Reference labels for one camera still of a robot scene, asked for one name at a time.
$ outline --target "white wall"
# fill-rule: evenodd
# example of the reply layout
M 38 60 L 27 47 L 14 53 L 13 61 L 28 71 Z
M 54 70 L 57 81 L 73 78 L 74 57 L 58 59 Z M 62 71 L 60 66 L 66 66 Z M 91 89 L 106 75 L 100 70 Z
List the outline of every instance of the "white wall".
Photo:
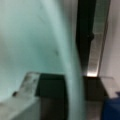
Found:
M 100 75 L 114 77 L 120 85 L 120 0 L 111 0 L 108 23 Z

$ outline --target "black object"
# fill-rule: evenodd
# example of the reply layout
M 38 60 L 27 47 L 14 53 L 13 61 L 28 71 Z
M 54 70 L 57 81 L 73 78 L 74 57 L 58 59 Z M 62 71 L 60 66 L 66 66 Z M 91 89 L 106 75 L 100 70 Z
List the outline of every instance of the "black object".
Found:
M 84 75 L 87 72 L 90 45 L 94 38 L 93 24 L 96 8 L 96 0 L 79 0 L 78 1 L 78 18 L 77 18 L 77 34 L 76 43 L 82 70 Z

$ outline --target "gray surface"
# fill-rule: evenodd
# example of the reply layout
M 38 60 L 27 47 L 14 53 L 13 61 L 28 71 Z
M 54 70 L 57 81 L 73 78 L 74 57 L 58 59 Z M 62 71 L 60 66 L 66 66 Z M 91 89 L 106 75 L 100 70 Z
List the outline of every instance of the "gray surface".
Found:
M 101 55 L 106 34 L 106 20 L 108 16 L 110 0 L 97 0 L 94 33 L 95 38 L 91 43 L 90 58 L 87 76 L 96 77 L 99 74 Z
M 87 102 L 87 120 L 100 120 L 102 103 Z

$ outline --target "white panel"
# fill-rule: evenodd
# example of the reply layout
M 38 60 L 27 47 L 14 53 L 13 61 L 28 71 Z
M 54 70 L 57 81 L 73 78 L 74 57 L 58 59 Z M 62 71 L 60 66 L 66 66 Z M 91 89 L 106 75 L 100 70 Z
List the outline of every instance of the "white panel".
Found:
M 111 0 L 108 23 L 100 74 L 113 77 L 120 85 L 120 0 Z

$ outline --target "floor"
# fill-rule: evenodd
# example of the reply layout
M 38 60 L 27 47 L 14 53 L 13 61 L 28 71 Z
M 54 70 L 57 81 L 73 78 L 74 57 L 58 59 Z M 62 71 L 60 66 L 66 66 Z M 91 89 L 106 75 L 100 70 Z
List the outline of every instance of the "floor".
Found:
M 87 102 L 87 120 L 100 120 L 102 103 Z

